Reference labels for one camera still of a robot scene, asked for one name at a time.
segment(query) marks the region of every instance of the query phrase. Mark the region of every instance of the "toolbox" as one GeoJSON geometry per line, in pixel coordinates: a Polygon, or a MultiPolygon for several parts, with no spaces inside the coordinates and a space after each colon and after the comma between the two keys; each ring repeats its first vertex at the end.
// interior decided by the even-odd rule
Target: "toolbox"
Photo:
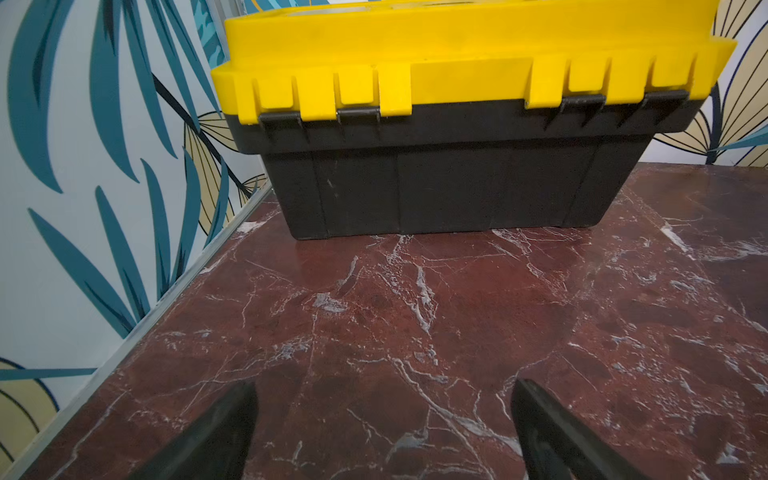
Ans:
{"type": "Polygon", "coordinates": [[[717,0],[285,8],[226,22],[212,72],[296,239],[588,227],[735,48],[717,0]]]}

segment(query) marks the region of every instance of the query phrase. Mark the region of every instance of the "teal leaf pattern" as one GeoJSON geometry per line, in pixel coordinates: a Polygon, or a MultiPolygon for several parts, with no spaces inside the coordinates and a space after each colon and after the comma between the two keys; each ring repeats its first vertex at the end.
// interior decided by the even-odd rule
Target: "teal leaf pattern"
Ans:
{"type": "Polygon", "coordinates": [[[187,111],[190,113],[196,129],[200,130],[194,102],[192,102],[192,94],[190,93],[189,86],[187,86],[187,79],[184,77],[184,70],[181,68],[181,60],[176,52],[174,40],[170,35],[168,23],[165,21],[165,14],[160,7],[160,0],[147,0],[147,7],[154,23],[154,29],[157,30],[157,36],[160,38],[160,45],[162,45],[163,52],[165,52],[165,58],[168,60],[170,71],[174,76],[176,85],[179,87],[181,99],[184,101],[184,105],[187,107],[187,111]]]}
{"type": "Polygon", "coordinates": [[[260,11],[267,12],[269,10],[276,10],[278,8],[286,7],[308,7],[310,5],[328,5],[328,0],[243,0],[245,5],[245,12],[258,13],[260,11]]]}
{"type": "Polygon", "coordinates": [[[128,160],[120,115],[118,45],[121,12],[119,0],[99,2],[89,74],[91,111],[96,131],[109,156],[130,179],[138,182],[128,160]]]}
{"type": "Polygon", "coordinates": [[[72,0],[33,0],[8,66],[8,113],[19,153],[48,188],[62,193],[48,151],[48,101],[56,45],[72,0]]]}
{"type": "Polygon", "coordinates": [[[210,230],[205,244],[208,245],[211,240],[221,231],[224,226],[224,219],[227,218],[227,207],[230,202],[230,169],[227,162],[221,161],[221,185],[219,186],[219,197],[216,200],[216,210],[214,218],[210,220],[210,230]]]}
{"type": "Polygon", "coordinates": [[[96,369],[0,369],[0,382],[90,375],[96,369]]]}
{"type": "Polygon", "coordinates": [[[125,234],[120,227],[118,218],[104,195],[101,187],[96,187],[96,204],[101,214],[101,222],[104,224],[104,232],[107,234],[107,241],[112,250],[114,265],[118,268],[120,280],[125,289],[125,296],[134,311],[137,320],[141,320],[149,312],[149,301],[147,300],[147,291],[144,289],[144,283],[141,281],[139,269],[136,266],[136,260],[125,240],[125,234]]]}
{"type": "Polygon", "coordinates": [[[33,209],[30,208],[28,211],[56,260],[114,331],[125,338],[136,322],[112,285],[64,235],[33,209]]]}
{"type": "Polygon", "coordinates": [[[203,44],[203,51],[208,58],[208,66],[215,68],[224,62],[224,52],[221,49],[221,41],[216,33],[214,22],[210,19],[210,12],[205,0],[191,0],[194,12],[194,24],[197,27],[197,36],[203,44]]]}
{"type": "Polygon", "coordinates": [[[181,221],[174,281],[178,280],[187,268],[187,261],[189,261],[192,244],[197,233],[197,224],[200,220],[200,178],[197,176],[197,168],[194,166],[192,157],[186,150],[184,151],[184,170],[187,173],[187,198],[184,201],[184,218],[181,221]]]}
{"type": "Polygon", "coordinates": [[[759,147],[768,144],[768,125],[760,128],[758,131],[747,135],[739,141],[724,145],[715,150],[730,150],[731,148],[759,147]]]}
{"type": "Polygon", "coordinates": [[[205,73],[203,64],[200,63],[200,59],[197,57],[194,45],[192,45],[192,40],[187,34],[187,29],[184,27],[184,23],[181,21],[179,11],[176,9],[176,5],[174,4],[174,0],[162,0],[162,2],[165,6],[165,12],[168,14],[170,26],[176,33],[176,39],[179,41],[179,45],[181,45],[181,50],[184,51],[184,54],[187,56],[187,61],[190,63],[192,71],[194,72],[195,77],[197,77],[197,81],[200,82],[200,86],[203,88],[205,95],[208,96],[210,104],[212,104],[214,108],[218,110],[219,104],[217,103],[214,89],[210,86],[208,75],[205,73]]]}
{"type": "Polygon", "coordinates": [[[168,236],[168,219],[165,213],[165,202],[160,183],[157,181],[152,167],[144,159],[144,173],[147,176],[149,201],[152,206],[152,224],[154,226],[154,256],[157,271],[157,299],[159,300],[170,288],[170,238],[168,236]]]}
{"type": "Polygon", "coordinates": [[[150,70],[149,57],[147,56],[147,46],[144,42],[144,30],[141,27],[138,5],[136,0],[123,0],[123,11],[125,13],[125,30],[128,37],[128,47],[131,50],[131,60],[134,62],[136,78],[141,88],[141,95],[144,97],[144,104],[149,112],[150,119],[165,149],[169,154],[174,153],[173,145],[168,137],[168,129],[165,127],[163,113],[160,110],[160,102],[157,99],[157,93],[154,90],[154,78],[150,70]]]}

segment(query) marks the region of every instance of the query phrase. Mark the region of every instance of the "wallpaper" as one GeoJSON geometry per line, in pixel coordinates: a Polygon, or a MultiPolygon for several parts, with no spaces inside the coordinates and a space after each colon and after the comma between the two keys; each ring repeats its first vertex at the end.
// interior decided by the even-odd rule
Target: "wallpaper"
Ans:
{"type": "Polygon", "coordinates": [[[688,129],[659,134],[641,161],[768,165],[768,2],[721,0],[712,35],[739,44],[688,129]]]}
{"type": "Polygon", "coordinates": [[[351,3],[348,0],[241,0],[246,13],[266,12],[285,7],[306,7],[328,5],[329,3],[351,3]]]}
{"type": "Polygon", "coordinates": [[[0,475],[266,176],[204,0],[0,2],[0,475]]]}

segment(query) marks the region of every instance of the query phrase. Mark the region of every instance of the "black toolbox base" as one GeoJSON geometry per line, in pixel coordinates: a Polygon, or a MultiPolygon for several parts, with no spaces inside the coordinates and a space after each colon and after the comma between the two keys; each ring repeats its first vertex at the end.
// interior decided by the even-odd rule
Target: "black toolbox base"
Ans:
{"type": "Polygon", "coordinates": [[[263,155],[298,240],[589,227],[652,134],[263,155]]]}

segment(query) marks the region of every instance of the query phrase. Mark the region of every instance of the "black pointed object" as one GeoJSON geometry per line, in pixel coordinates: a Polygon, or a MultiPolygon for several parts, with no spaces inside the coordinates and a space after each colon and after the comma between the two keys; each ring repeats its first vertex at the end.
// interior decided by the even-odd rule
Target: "black pointed object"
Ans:
{"type": "Polygon", "coordinates": [[[533,380],[515,382],[511,412],[530,480],[648,480],[533,380]]]}
{"type": "Polygon", "coordinates": [[[240,480],[258,410],[253,383],[235,384],[127,480],[240,480]]]}

